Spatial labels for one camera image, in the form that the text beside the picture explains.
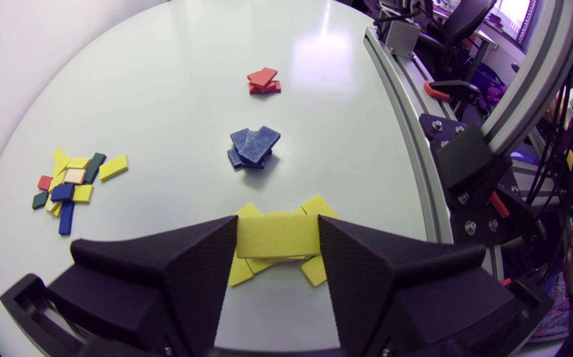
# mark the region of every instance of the yellow tile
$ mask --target yellow tile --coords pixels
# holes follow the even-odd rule
[[[289,211],[264,213],[264,215],[266,215],[266,216],[284,216],[284,215],[289,215],[289,214],[291,214],[291,212],[289,212]]]
[[[339,219],[335,211],[330,208],[328,203],[324,201],[322,196],[316,194],[313,198],[306,201],[302,205],[302,209],[307,215],[323,215],[334,219]]]
[[[262,217],[262,212],[253,203],[247,203],[236,212],[236,215],[239,217]]]
[[[253,278],[251,268],[246,264],[245,259],[238,258],[236,251],[234,251],[234,258],[231,262],[231,269],[229,270],[229,280],[227,284],[230,287],[238,285]]]
[[[99,179],[106,181],[126,170],[128,170],[128,157],[126,154],[119,155],[99,167]]]
[[[53,165],[57,166],[59,161],[64,157],[64,152],[62,152],[62,147],[58,146],[55,151],[53,151]]]
[[[77,185],[81,185],[84,182],[84,176],[86,175],[85,169],[68,169],[65,172],[65,183],[75,183]]]
[[[326,280],[326,270],[324,269],[324,260],[322,260],[321,255],[305,262],[300,266],[300,269],[302,269],[302,272],[314,287]]]
[[[94,187],[92,185],[78,185],[75,186],[73,193],[73,202],[90,203]]]
[[[71,162],[66,165],[67,169],[86,169],[90,158],[72,158]]]
[[[64,177],[66,177],[66,172],[62,171],[57,176],[51,180],[51,185],[49,185],[49,192],[53,192],[53,188],[57,185],[62,185],[64,183]]]
[[[268,267],[271,267],[279,262],[281,262],[281,259],[262,259],[262,258],[249,258],[246,260],[247,264],[249,265],[249,267],[251,268],[251,271],[254,274],[258,274],[261,271],[263,271],[264,269],[267,269]]]
[[[64,155],[62,157],[62,160],[60,160],[57,163],[57,165],[55,165],[55,169],[53,169],[53,177],[57,176],[60,172],[64,171],[64,169],[66,169],[66,165],[68,165],[69,162],[71,162],[71,156]]]
[[[284,258],[320,254],[318,217],[239,217],[237,253],[239,258]]]

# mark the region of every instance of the blue tile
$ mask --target blue tile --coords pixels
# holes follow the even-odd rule
[[[73,198],[73,193],[75,192],[75,185],[72,183],[66,183],[63,185],[57,185],[53,188],[53,193],[51,193],[51,201],[68,201]]]
[[[234,143],[234,147],[236,147],[236,150],[240,151],[243,146],[245,146],[248,133],[249,128],[244,128],[242,130],[236,131],[235,133],[229,134],[229,137]]]
[[[262,126],[255,135],[249,138],[245,146],[238,151],[238,154],[243,160],[259,164],[278,139],[280,139],[280,133]]]
[[[75,209],[75,203],[73,201],[62,202],[62,211],[59,214],[59,230],[58,232],[62,236],[68,236],[71,234],[71,226],[73,226],[73,211]]]

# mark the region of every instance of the chair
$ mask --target chair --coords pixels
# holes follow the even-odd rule
[[[455,48],[481,25],[496,0],[463,0],[440,25],[431,21],[421,32],[415,52],[436,80],[459,79],[462,62]]]

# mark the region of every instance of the screw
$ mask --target screw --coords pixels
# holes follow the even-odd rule
[[[436,131],[443,131],[443,123],[440,120],[435,120],[432,122],[432,128]]]
[[[461,203],[461,205],[467,206],[467,202],[469,201],[469,194],[467,192],[463,192],[463,194],[458,197],[458,201]]]
[[[496,221],[495,219],[489,221],[489,230],[495,232],[497,229],[498,229],[498,221]]]
[[[476,233],[476,223],[472,221],[465,222],[465,232],[468,236],[472,236]]]

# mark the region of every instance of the white round table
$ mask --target white round table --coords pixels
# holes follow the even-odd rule
[[[0,158],[0,295],[27,273],[48,285],[75,238],[143,237],[233,214],[295,210],[321,194],[346,221],[425,240],[415,178],[393,108],[363,45],[366,15],[332,0],[174,0],[82,50],[28,111]],[[278,70],[282,93],[249,95],[246,75]],[[282,134],[264,170],[236,171],[229,134]],[[73,233],[31,210],[51,153],[128,155],[94,184]],[[227,289],[216,346],[339,346],[324,283],[278,264]],[[0,303],[0,352],[39,356]]]

